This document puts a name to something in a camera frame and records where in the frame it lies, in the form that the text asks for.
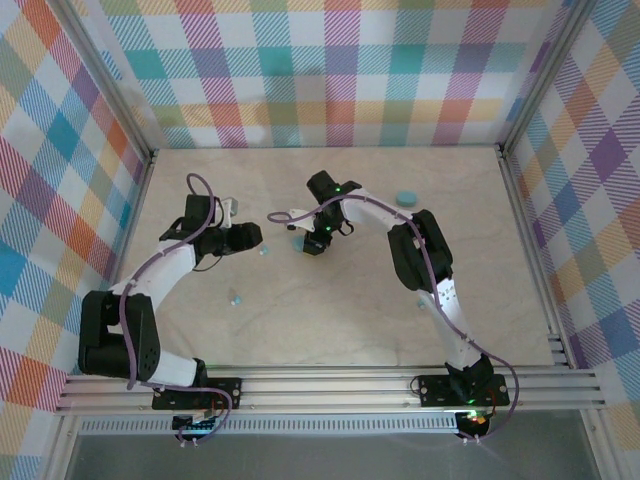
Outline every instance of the small blue object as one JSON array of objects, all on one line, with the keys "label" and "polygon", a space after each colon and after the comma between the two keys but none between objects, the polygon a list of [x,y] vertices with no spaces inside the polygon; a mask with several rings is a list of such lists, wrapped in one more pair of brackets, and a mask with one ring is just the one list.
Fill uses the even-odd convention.
[{"label": "small blue object", "polygon": [[396,204],[400,207],[415,207],[418,203],[418,195],[410,190],[403,190],[396,195]]},{"label": "small blue object", "polygon": [[297,237],[293,237],[293,240],[291,240],[291,243],[293,244],[293,249],[296,252],[302,253],[302,250],[303,250],[303,247],[304,247],[304,237],[302,235],[298,235]]}]

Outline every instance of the colorful plaid wall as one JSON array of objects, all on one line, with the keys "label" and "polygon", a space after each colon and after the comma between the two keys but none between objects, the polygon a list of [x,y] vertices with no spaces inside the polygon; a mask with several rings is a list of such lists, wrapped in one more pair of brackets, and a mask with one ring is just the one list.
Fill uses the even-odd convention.
[{"label": "colorful plaid wall", "polygon": [[0,479],[30,479],[142,162],[44,0],[0,0]]},{"label": "colorful plaid wall", "polygon": [[600,0],[516,149],[578,363],[640,478],[640,0]]},{"label": "colorful plaid wall", "polygon": [[74,0],[172,148],[493,144],[570,3]]}]

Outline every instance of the purple cable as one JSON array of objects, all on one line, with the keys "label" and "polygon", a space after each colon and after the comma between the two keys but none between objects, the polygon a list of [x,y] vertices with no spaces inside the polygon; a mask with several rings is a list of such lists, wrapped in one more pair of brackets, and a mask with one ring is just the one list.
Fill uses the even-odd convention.
[{"label": "purple cable", "polygon": [[[167,386],[167,385],[158,385],[157,383],[143,383],[142,384],[145,387],[151,387],[151,388],[163,388],[166,387],[169,390],[175,390],[178,392],[211,392],[211,393],[218,393],[220,395],[222,395],[225,400],[227,401],[227,409],[226,412],[224,414],[224,417],[222,417],[222,420],[220,420],[220,422],[209,432],[207,433],[204,437],[198,439],[198,443],[204,443],[207,440],[209,440],[211,437],[213,437],[213,435],[220,430],[222,427],[224,427],[225,423],[227,423],[227,420],[229,419],[229,415],[231,415],[231,408],[233,406],[233,400],[231,399],[231,395],[229,395],[227,392],[225,392],[224,390],[220,390],[219,388],[213,388],[213,387],[176,387],[176,386]],[[178,440],[180,442],[184,442],[184,438],[182,438],[182,432],[184,431],[184,427],[181,427],[178,430]]]},{"label": "purple cable", "polygon": [[466,333],[464,333],[463,331],[461,331],[458,327],[456,327],[453,324],[453,322],[451,322],[451,320],[449,319],[447,314],[444,312],[444,310],[442,308],[442,304],[440,303],[440,296],[438,295],[438,284],[436,282],[436,276],[433,273],[433,267],[431,266],[431,259],[429,258],[429,253],[427,252],[427,246],[424,244],[424,240],[422,239],[422,235],[420,235],[420,231],[418,230],[418,227],[416,226],[415,223],[413,223],[413,221],[409,217],[407,217],[406,215],[403,215],[398,210],[386,205],[385,203],[383,203],[383,202],[381,202],[379,200],[376,200],[375,198],[366,197],[364,195],[348,194],[348,195],[339,195],[337,197],[333,197],[333,198],[327,200],[326,202],[324,202],[322,205],[320,205],[317,208],[315,208],[314,210],[310,211],[309,213],[306,213],[306,214],[301,215],[301,216],[296,217],[296,218],[293,218],[288,212],[272,212],[269,215],[267,215],[267,219],[270,222],[281,223],[281,224],[289,224],[289,223],[292,223],[292,222],[299,222],[300,220],[304,220],[305,218],[309,218],[309,217],[315,215],[317,212],[321,211],[327,205],[331,205],[334,202],[338,202],[340,200],[347,200],[347,199],[361,200],[363,202],[369,202],[372,205],[375,205],[376,207],[379,207],[382,210],[393,214],[395,217],[407,222],[409,227],[411,227],[411,230],[413,231],[414,235],[418,239],[418,244],[420,245],[420,251],[422,252],[422,257],[424,258],[424,261],[425,261],[425,263],[427,265],[427,271],[429,272],[429,280],[431,281],[431,285],[433,285],[433,297],[434,297],[435,304],[436,304],[436,310],[442,316],[442,318],[444,319],[444,321],[447,324],[447,326],[451,330],[453,330],[458,336],[460,336],[460,338],[462,338],[465,342],[468,342],[469,345],[471,345],[473,348],[475,348],[478,352],[483,353],[487,357],[495,360],[496,362],[501,363],[502,365],[507,367],[509,369],[509,371],[511,372],[511,375],[513,376],[513,381],[514,381],[514,384],[515,384],[515,393],[513,395],[513,401],[511,402],[511,407],[509,408],[509,411],[507,412],[507,417],[506,417],[504,422],[502,422],[500,425],[498,425],[496,428],[494,428],[492,432],[488,433],[483,438],[488,438],[488,437],[494,435],[501,428],[503,428],[507,424],[507,422],[509,422],[509,419],[511,418],[511,416],[513,415],[513,412],[516,409],[516,405],[518,404],[518,399],[520,398],[520,382],[518,380],[518,375],[516,374],[515,369],[513,368],[513,366],[509,362],[507,362],[506,360],[503,360],[502,358],[500,358],[500,357],[488,352],[487,350],[482,348],[480,345],[478,345],[474,340],[470,340],[468,335]]},{"label": "purple cable", "polygon": [[129,326],[127,325],[127,315],[126,315],[126,308],[125,308],[127,296],[129,295],[129,292],[133,288],[134,283],[138,281],[138,279],[142,276],[142,274],[146,272],[151,265],[153,265],[160,258],[164,257],[167,253],[171,253],[172,251],[182,247],[183,245],[189,243],[191,240],[193,240],[198,235],[200,235],[205,230],[205,228],[209,226],[216,212],[215,196],[213,195],[213,191],[211,190],[211,187],[209,186],[207,181],[197,173],[187,174],[187,185],[189,186],[189,190],[191,190],[191,193],[193,193],[194,195],[196,194],[196,192],[193,189],[193,186],[191,185],[192,178],[197,178],[200,181],[200,183],[204,185],[204,187],[207,189],[207,193],[209,194],[209,198],[211,199],[210,205],[209,205],[209,214],[207,215],[207,219],[200,226],[198,230],[193,232],[187,238],[179,241],[178,243],[171,245],[170,247],[162,250],[161,252],[157,252],[155,255],[149,258],[146,262],[144,262],[140,266],[140,268],[138,268],[138,270],[136,270],[135,273],[131,276],[131,279],[129,280],[127,285],[124,287],[124,290],[120,295],[118,312],[120,316],[120,325],[122,325],[122,335],[124,336],[124,343],[127,346],[127,354],[129,355],[129,383],[127,384],[127,390],[131,390],[135,385],[137,372],[138,372],[138,367],[137,367],[138,362],[136,360],[136,352],[135,352],[135,349],[133,348],[133,340],[131,339],[131,333],[129,333]]}]

